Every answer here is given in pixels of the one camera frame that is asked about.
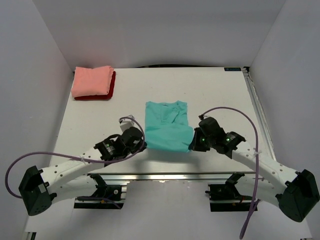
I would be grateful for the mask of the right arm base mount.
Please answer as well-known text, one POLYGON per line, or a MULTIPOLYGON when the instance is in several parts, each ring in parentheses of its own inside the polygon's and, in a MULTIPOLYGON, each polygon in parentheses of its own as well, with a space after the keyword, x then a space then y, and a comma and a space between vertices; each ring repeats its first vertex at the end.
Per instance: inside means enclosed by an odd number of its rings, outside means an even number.
POLYGON ((209 198, 211 212, 248 212, 252 201, 251 195, 241 195, 236 189, 244 173, 233 173, 223 184, 209 184, 205 194, 209 198))

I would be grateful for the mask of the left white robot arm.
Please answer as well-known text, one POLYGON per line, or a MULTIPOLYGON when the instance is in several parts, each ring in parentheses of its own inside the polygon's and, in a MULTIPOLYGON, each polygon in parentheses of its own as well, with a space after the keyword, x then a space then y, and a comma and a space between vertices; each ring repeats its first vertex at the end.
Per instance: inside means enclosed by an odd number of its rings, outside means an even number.
POLYGON ((66 199, 119 201, 120 188, 107 185, 94 171, 144 151, 147 147, 144 139, 144 133, 132 126, 96 143, 75 159, 69 157, 63 163, 42 169, 28 168, 18 187, 28 215, 39 215, 66 199))

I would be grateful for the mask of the teal t-shirt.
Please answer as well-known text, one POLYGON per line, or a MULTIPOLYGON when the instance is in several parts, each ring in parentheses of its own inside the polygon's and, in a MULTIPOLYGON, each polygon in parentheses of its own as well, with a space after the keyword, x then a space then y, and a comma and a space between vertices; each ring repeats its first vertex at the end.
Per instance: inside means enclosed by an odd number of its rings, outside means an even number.
POLYGON ((145 104, 145 139, 153 150, 187 153, 194 137, 188 122, 188 104, 152 102, 145 104))

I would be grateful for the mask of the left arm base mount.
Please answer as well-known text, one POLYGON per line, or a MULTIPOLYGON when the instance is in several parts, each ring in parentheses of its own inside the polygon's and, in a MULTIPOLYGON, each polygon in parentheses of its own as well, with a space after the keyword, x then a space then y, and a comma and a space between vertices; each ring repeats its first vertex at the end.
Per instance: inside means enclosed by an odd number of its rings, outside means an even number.
POLYGON ((94 180, 95 191, 90 196, 80 196, 75 199, 75 209, 101 209, 101 210, 121 210, 124 206, 126 193, 124 186, 120 184, 108 184, 101 175, 89 174, 94 180))

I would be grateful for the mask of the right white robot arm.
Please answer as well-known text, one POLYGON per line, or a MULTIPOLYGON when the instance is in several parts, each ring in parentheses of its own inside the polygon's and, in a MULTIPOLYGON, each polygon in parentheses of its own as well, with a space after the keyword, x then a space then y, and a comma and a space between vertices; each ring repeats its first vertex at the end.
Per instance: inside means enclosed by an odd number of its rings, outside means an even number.
POLYGON ((225 182, 235 196, 253 198, 278 207, 289 219, 302 222, 320 200, 315 176, 308 170, 297 171, 259 153, 238 133, 225 132, 213 117, 199 116, 189 149, 217 153, 254 170, 262 178, 255 180, 235 172, 225 182))

